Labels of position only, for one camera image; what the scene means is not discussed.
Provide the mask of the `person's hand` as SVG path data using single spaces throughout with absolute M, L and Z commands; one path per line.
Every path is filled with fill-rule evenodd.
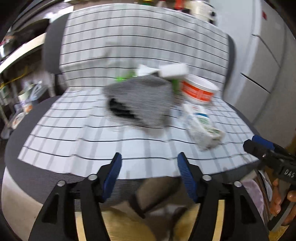
M 279 180 L 275 179 L 273 181 L 273 196 L 270 203 L 270 212 L 272 215 L 277 216 L 279 212 L 281 211 L 281 195 L 278 190 Z M 287 194 L 287 199 L 290 202 L 295 202 L 295 191 L 291 191 Z M 295 205 L 291 209 L 289 215 L 286 217 L 285 221 L 282 223 L 282 226 L 290 225 L 290 223 L 293 221 L 296 214 Z

